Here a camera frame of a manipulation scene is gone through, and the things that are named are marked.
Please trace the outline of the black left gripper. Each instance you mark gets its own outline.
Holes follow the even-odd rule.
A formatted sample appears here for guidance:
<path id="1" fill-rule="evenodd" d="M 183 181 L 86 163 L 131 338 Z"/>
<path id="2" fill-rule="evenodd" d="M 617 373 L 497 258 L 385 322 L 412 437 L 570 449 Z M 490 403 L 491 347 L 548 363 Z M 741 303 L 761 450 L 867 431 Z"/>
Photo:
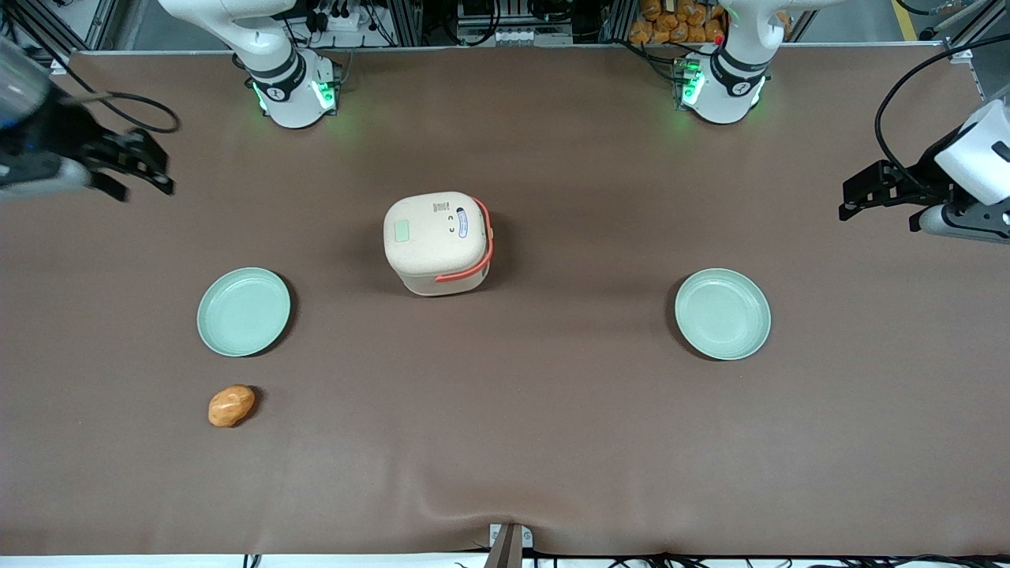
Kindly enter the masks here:
<path id="1" fill-rule="evenodd" d="M 960 208 L 955 183 L 935 162 L 939 151 L 945 147 L 945 141 L 930 145 L 916 164 L 902 170 L 887 159 L 867 166 L 843 183 L 843 204 L 838 206 L 838 219 L 847 222 L 861 208 L 900 204 L 952 204 Z M 909 217 L 909 229 L 912 233 L 932 234 L 932 208 L 924 208 Z"/>

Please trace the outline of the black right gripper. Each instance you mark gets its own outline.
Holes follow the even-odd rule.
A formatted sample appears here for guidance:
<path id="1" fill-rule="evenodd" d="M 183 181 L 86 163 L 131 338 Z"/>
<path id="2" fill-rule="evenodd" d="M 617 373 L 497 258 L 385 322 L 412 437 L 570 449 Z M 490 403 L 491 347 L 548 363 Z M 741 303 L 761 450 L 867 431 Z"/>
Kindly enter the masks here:
<path id="1" fill-rule="evenodd" d="M 115 132 L 68 97 L 50 97 L 32 119 L 32 157 L 37 155 L 79 164 L 94 190 L 122 204 L 129 201 L 129 188 L 109 172 L 140 179 L 167 196 L 174 195 L 169 157 L 147 129 Z"/>

